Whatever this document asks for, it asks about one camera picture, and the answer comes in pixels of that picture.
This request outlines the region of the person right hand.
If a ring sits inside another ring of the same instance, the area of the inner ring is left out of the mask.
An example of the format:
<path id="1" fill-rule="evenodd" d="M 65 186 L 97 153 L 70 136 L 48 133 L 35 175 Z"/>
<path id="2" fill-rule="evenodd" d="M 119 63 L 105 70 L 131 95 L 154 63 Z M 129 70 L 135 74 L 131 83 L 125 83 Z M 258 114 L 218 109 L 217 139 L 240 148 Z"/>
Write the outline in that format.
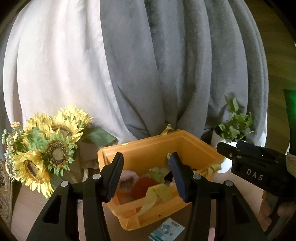
<path id="1" fill-rule="evenodd" d="M 264 191 L 262 194 L 262 202 L 260 206 L 260 211 L 258 213 L 258 221 L 263 229 L 267 231 L 268 227 L 271 224 L 271 218 L 269 217 L 272 213 L 270 203 L 267 201 L 268 192 Z M 279 206 L 277 214 L 279 217 L 287 217 L 291 219 L 295 213 L 295 203 L 283 203 Z"/>

